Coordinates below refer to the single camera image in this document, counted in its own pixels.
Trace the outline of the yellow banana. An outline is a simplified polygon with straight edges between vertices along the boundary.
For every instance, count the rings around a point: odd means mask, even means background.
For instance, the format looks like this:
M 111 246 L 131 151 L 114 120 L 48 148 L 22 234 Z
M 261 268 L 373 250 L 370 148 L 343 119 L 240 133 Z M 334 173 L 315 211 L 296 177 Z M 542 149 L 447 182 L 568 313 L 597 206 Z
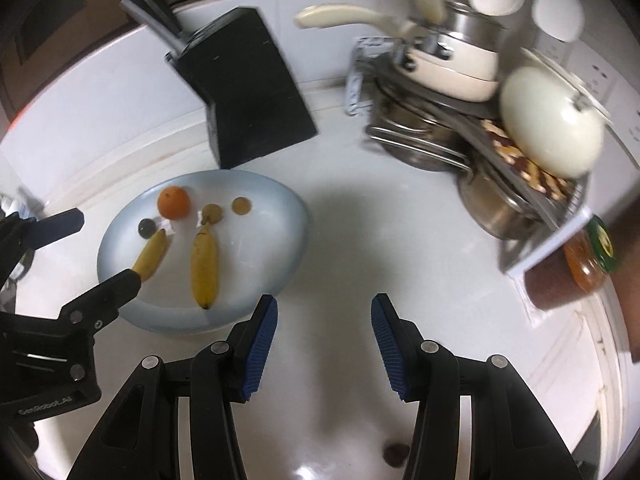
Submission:
M 162 262 L 168 247 L 165 229 L 158 230 L 146 243 L 131 270 L 139 275 L 142 282 L 147 281 Z
M 195 235 L 190 260 L 191 292 L 195 302 L 208 310 L 219 289 L 219 263 L 216 238 L 209 226 L 201 226 Z

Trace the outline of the dark small fruit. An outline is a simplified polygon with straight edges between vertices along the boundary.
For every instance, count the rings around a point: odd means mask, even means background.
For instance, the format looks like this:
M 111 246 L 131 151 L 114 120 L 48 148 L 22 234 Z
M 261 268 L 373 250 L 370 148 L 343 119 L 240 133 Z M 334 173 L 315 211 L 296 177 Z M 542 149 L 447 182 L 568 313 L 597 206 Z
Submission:
M 143 218 L 138 223 L 138 234 L 144 239 L 149 240 L 157 230 L 156 222 L 151 218 Z
M 410 454 L 410 446 L 401 442 L 387 443 L 383 448 L 383 460 L 392 468 L 405 466 Z

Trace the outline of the small orange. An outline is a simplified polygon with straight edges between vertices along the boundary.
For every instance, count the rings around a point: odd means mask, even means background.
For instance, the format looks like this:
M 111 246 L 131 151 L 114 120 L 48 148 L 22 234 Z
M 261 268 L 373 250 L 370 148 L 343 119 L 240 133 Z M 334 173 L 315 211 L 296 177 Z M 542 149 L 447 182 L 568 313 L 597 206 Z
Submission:
M 190 214 L 191 200 L 188 192 L 180 186 L 168 186 L 158 194 L 156 201 L 160 215 L 168 220 L 180 220 Z

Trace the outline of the small brown fruit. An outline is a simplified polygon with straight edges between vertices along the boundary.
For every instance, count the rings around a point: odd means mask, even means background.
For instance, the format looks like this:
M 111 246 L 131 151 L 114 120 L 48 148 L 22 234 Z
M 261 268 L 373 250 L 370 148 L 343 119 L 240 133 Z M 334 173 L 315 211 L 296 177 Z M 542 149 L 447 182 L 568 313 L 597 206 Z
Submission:
M 201 225 L 213 226 L 224 218 L 224 210 L 218 204 L 207 204 L 201 211 Z

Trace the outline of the small tan fruit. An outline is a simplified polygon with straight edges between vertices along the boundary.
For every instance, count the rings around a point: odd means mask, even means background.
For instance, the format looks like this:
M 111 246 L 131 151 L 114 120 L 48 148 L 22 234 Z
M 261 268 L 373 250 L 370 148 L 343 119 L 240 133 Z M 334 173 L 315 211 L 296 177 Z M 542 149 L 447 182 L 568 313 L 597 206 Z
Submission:
M 238 216 L 245 216 L 252 211 L 253 204 L 247 197 L 240 196 L 232 200 L 231 209 Z

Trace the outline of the dark small fruit on counter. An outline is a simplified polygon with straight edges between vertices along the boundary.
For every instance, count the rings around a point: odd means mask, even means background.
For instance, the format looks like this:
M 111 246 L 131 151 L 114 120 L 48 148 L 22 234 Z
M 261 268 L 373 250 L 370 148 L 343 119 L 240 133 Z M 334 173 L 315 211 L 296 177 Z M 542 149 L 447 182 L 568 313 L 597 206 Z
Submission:
M 392 468 L 405 466 L 410 454 L 410 446 L 401 442 L 387 443 L 383 448 L 383 460 Z

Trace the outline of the pale blue oval plate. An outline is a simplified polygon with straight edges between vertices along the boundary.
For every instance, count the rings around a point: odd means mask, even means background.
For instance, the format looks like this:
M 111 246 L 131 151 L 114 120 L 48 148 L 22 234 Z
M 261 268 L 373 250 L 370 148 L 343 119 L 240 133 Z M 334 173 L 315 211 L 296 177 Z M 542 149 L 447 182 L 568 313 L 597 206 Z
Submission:
M 142 255 L 152 270 L 120 311 L 134 326 L 166 335 L 224 327 L 291 281 L 309 237 L 309 214 L 285 185 L 241 170 L 184 174 L 122 208 L 96 257 L 100 280 Z

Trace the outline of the steel pot under shelf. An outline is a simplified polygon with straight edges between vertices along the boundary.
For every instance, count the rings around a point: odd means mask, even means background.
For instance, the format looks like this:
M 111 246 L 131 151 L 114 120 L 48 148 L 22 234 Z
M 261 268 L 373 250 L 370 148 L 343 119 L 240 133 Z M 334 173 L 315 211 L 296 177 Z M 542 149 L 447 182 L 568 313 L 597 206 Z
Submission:
M 535 209 L 480 155 L 473 156 L 458 190 L 474 221 L 499 240 L 525 240 L 541 225 Z

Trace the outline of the glass jar green lid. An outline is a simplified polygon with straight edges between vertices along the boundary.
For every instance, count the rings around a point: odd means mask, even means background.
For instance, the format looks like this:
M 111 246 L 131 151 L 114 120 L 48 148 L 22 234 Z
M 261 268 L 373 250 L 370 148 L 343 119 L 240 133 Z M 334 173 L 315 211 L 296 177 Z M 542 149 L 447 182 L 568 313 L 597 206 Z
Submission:
M 598 216 L 563 245 L 563 252 L 570 275 L 586 295 L 598 290 L 617 264 L 608 226 Z

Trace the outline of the patterned trivet mat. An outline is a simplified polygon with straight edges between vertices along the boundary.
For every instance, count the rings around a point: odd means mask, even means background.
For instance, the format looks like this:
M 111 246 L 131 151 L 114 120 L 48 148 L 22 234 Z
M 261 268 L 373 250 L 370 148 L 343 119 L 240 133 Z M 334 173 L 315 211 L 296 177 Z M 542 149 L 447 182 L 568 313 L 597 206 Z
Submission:
M 549 200 L 555 200 L 558 203 L 568 202 L 575 189 L 574 181 L 555 177 L 542 170 L 515 145 L 501 128 L 500 122 L 482 119 L 480 126 L 494 151 L 532 190 L 544 194 Z

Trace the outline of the black knife block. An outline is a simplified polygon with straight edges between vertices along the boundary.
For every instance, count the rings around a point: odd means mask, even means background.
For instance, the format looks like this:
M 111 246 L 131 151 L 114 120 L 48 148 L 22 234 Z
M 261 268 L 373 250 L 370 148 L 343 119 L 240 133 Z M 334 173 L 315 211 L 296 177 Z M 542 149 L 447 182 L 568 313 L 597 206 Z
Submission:
M 166 61 L 205 105 L 208 142 L 231 169 L 311 139 L 317 127 L 256 8 L 237 6 Z

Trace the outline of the cream round ceramic pot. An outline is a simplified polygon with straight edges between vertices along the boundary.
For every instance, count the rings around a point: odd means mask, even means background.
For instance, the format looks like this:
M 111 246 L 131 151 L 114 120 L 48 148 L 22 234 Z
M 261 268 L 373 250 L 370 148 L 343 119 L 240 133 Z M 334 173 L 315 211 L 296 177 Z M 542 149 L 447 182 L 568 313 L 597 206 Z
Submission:
M 578 179 L 602 151 L 611 114 L 575 74 L 536 50 L 503 81 L 499 112 L 506 132 L 548 174 Z

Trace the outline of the white hanging spoon right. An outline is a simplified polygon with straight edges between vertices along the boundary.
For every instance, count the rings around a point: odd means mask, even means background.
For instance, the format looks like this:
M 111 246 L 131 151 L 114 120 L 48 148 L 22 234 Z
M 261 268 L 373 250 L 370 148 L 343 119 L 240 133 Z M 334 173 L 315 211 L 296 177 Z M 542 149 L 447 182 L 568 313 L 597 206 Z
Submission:
M 534 0 L 532 19 L 546 35 L 566 44 L 576 41 L 585 26 L 580 0 Z

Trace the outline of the steel handled knife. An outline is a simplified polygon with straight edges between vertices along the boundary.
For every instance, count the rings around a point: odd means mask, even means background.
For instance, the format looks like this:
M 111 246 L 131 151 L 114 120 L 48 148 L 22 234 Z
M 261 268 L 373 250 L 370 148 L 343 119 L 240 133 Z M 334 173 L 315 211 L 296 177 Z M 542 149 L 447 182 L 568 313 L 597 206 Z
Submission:
M 175 54 L 186 50 L 186 33 L 165 0 L 120 0 L 124 11 L 159 36 Z

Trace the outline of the white wall socket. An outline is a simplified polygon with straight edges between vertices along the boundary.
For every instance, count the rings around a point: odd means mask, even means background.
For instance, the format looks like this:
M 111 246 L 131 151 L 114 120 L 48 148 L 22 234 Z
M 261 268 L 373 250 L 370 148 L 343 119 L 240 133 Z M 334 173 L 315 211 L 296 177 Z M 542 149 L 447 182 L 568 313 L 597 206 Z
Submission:
M 600 54 L 576 42 L 567 68 L 582 78 L 611 114 L 613 130 L 631 152 L 639 151 L 639 93 Z

